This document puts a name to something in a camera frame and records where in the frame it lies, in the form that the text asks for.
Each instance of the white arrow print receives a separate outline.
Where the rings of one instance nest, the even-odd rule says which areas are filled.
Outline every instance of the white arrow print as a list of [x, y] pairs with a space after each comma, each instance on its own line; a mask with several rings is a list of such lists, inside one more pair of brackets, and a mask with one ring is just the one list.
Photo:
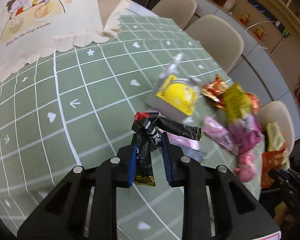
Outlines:
[[76, 102], [77, 100], [78, 100], [78, 99], [76, 98], [75, 100], [71, 101], [71, 102], [70, 102], [70, 105], [71, 105], [72, 107], [74, 107], [74, 108], [77, 108], [75, 105], [81, 105], [80, 102]]
[[10, 141], [10, 138], [9, 138], [9, 135], [7, 134], [7, 137], [4, 139], [4, 141], [6, 142], [6, 145], [7, 143]]

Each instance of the ruffled fabric edge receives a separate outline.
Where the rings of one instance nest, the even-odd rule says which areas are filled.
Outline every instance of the ruffled fabric edge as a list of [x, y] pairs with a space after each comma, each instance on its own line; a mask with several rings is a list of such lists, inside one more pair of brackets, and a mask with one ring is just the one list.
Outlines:
[[55, 36], [44, 44], [40, 44], [40, 50], [33, 48], [32, 51], [20, 55], [17, 60], [8, 61], [5, 65], [0, 66], [0, 82], [6, 80], [12, 73], [19, 71], [25, 64], [32, 64], [40, 57], [48, 57], [55, 51], [65, 52], [74, 46], [85, 47], [92, 42], [104, 43], [109, 39], [118, 38], [118, 34], [122, 31], [119, 20], [120, 14], [130, 3], [130, 0], [121, 0], [110, 14], [102, 31], [86, 29], [67, 35]]

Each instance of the cartoon bowl of rice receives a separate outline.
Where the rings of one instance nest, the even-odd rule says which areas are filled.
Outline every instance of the cartoon bowl of rice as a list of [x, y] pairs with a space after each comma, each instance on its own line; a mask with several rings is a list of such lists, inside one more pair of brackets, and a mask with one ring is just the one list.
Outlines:
[[10, 24], [10, 27], [9, 27], [10, 32], [15, 34], [18, 31], [20, 31], [20, 28], [23, 25], [24, 20], [25, 19], [20, 16], [17, 16], [15, 18], [11, 19], [11, 21], [9, 23]]
[[37, 20], [43, 20], [49, 13], [51, 12], [51, 8], [49, 4], [43, 4], [38, 6], [38, 8], [34, 12], [34, 16]]

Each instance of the green tablecloth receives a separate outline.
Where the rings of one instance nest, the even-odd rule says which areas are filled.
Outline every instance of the green tablecloth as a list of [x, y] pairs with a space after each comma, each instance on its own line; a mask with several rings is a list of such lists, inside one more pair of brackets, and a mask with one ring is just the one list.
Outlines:
[[[184, 57], [175, 74], [203, 84], [219, 74], [232, 80], [214, 59], [169, 19], [122, 16], [118, 40], [56, 52], [24, 66], [0, 83], [0, 216], [16, 233], [24, 219], [74, 166], [90, 168], [130, 143], [136, 111], [171, 57]], [[225, 114], [205, 97], [190, 125]], [[245, 184], [258, 198], [263, 142], [254, 150], [258, 174]], [[203, 136], [203, 164], [233, 170], [235, 156]], [[131, 239], [181, 238], [183, 191], [166, 182], [162, 157], [152, 153], [156, 187], [117, 191], [118, 226]], [[139, 230], [144, 222], [151, 228]], [[119, 233], [119, 239], [126, 239]]]

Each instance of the chair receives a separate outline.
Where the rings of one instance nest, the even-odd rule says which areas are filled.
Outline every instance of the chair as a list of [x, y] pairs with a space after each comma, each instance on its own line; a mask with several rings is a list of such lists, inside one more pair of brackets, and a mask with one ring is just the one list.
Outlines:
[[295, 134], [291, 116], [284, 103], [281, 101], [272, 101], [258, 111], [258, 118], [262, 129], [266, 129], [266, 125], [271, 122], [277, 122], [283, 137], [287, 142], [287, 154], [290, 155], [295, 141]]
[[221, 68], [227, 73], [243, 51], [243, 39], [226, 21], [215, 15], [206, 15], [186, 29], [186, 33], [200, 41]]
[[160, 17], [174, 20], [184, 29], [196, 9], [197, 3], [193, 0], [161, 0], [151, 11]]

